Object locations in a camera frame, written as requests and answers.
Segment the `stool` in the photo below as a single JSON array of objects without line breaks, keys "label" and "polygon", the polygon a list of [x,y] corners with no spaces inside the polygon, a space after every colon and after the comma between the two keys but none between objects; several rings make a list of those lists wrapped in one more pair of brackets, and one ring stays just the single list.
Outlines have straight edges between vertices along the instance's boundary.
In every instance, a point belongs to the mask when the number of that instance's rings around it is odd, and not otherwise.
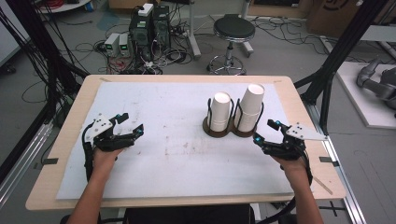
[{"label": "stool", "polygon": [[246,69],[244,69],[241,60],[232,56],[233,43],[243,43],[253,38],[254,25],[250,21],[237,17],[237,15],[226,15],[215,21],[213,31],[221,39],[230,41],[230,44],[225,55],[214,57],[206,70],[217,75],[245,75]]}]

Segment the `black stool seat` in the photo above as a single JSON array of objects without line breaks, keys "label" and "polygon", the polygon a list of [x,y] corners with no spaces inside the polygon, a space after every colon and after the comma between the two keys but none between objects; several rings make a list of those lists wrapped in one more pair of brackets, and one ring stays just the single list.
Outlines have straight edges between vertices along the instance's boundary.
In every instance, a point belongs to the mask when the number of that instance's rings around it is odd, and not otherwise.
[{"label": "black stool seat", "polygon": [[215,21],[213,30],[218,37],[236,43],[247,42],[253,38],[254,25],[239,17],[223,17]]}]

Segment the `wooden table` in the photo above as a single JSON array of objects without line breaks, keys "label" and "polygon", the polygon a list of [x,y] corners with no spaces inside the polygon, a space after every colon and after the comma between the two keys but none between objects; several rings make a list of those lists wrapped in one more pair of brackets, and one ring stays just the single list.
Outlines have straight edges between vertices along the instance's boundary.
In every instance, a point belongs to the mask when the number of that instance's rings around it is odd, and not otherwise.
[{"label": "wooden table", "polygon": [[[99,76],[87,77],[78,93],[70,113],[49,154],[49,158],[59,158],[57,164],[45,165],[26,202],[29,210],[51,210],[74,208],[77,200],[56,200],[56,194],[63,179],[68,156],[76,143],[81,124],[92,106],[93,99],[102,82],[179,82],[179,83],[269,83],[274,84],[285,114],[290,124],[301,122],[314,129],[300,96],[288,77],[268,76]],[[332,163],[320,162],[319,157],[328,157],[319,141],[305,141],[314,175],[312,186],[318,200],[342,199],[345,189]],[[258,203],[290,200],[292,195],[247,195],[227,197],[183,197],[157,199],[113,199],[104,200],[103,207],[132,207],[160,205],[188,205],[213,203]]]}]

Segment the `human hand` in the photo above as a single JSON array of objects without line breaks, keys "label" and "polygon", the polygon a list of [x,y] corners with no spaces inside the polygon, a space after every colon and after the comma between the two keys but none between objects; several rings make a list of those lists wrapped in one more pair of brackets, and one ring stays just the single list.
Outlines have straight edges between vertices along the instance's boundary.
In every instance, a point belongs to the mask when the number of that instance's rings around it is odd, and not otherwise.
[{"label": "human hand", "polygon": [[118,149],[114,151],[102,151],[98,147],[93,152],[93,172],[91,179],[107,181],[110,172],[113,169],[117,156],[123,151]]},{"label": "human hand", "polygon": [[308,176],[302,158],[296,161],[285,161],[278,157],[272,157],[285,171],[286,178],[289,180],[291,188],[295,190],[309,188]]}]

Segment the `human arm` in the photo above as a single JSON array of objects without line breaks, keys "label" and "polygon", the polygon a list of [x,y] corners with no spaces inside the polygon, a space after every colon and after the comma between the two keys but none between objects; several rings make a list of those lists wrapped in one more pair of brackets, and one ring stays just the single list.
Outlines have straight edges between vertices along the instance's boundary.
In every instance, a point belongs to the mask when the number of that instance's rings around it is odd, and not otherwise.
[{"label": "human arm", "polygon": [[314,195],[309,187],[304,161],[301,158],[297,161],[285,161],[277,157],[273,158],[283,167],[286,178],[289,180],[291,188],[294,191],[297,223],[323,223]]},{"label": "human arm", "polygon": [[68,224],[97,223],[106,182],[110,177],[114,162],[121,152],[122,149],[104,152],[99,148],[94,151],[93,171],[90,181],[88,181],[72,215],[68,219]]}]

